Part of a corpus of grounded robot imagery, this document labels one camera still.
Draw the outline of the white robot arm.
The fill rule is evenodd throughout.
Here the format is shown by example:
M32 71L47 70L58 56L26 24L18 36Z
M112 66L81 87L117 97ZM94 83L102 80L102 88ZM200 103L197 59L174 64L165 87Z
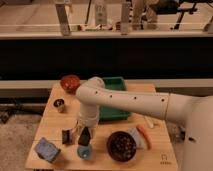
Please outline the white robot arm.
M100 77L92 77L79 86L76 98L80 127L98 124L100 106L181 125L186 131L181 171L213 171L213 96L110 90Z

